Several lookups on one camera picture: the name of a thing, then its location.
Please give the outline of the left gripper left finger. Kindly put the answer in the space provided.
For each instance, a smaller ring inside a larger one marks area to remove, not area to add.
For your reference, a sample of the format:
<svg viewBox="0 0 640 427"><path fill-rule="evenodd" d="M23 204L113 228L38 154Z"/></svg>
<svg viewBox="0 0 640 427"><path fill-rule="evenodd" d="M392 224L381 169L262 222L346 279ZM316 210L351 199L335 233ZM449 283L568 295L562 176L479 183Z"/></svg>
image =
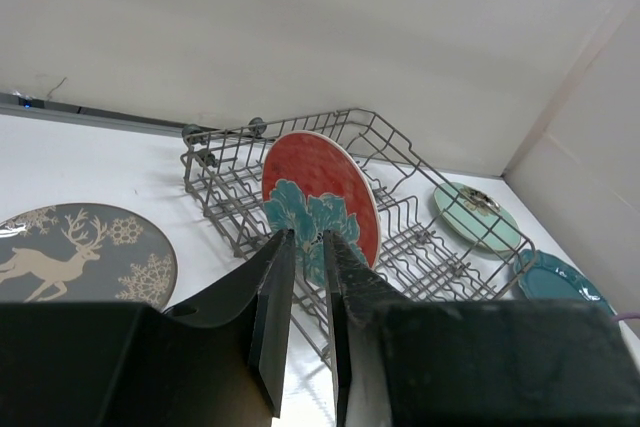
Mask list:
<svg viewBox="0 0 640 427"><path fill-rule="evenodd" d="M279 416L294 277L294 233L280 230L248 261L166 310L180 327L184 416Z"/></svg>

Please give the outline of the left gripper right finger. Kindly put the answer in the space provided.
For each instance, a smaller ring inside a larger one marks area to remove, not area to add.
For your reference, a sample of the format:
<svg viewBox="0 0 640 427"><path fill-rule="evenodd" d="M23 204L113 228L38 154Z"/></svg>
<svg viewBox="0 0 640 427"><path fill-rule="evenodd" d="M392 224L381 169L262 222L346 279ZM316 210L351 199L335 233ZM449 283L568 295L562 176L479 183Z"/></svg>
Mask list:
<svg viewBox="0 0 640 427"><path fill-rule="evenodd" d="M390 426L380 318L408 298L366 266L336 231L323 233L326 306L338 426Z"/></svg>

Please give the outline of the red plate with teal flower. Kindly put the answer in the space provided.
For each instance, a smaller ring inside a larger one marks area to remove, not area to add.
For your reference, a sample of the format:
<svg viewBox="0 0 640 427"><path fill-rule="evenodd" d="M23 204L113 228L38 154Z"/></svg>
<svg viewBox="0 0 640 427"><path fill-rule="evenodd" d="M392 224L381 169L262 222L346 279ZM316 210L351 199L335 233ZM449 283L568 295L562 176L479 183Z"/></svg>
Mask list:
<svg viewBox="0 0 640 427"><path fill-rule="evenodd" d="M334 140L311 131L281 136L266 154L261 193L271 230L294 232L296 269L305 281L325 283L325 231L339 233L357 259L375 266L381 248L375 197L357 163Z"/></svg>

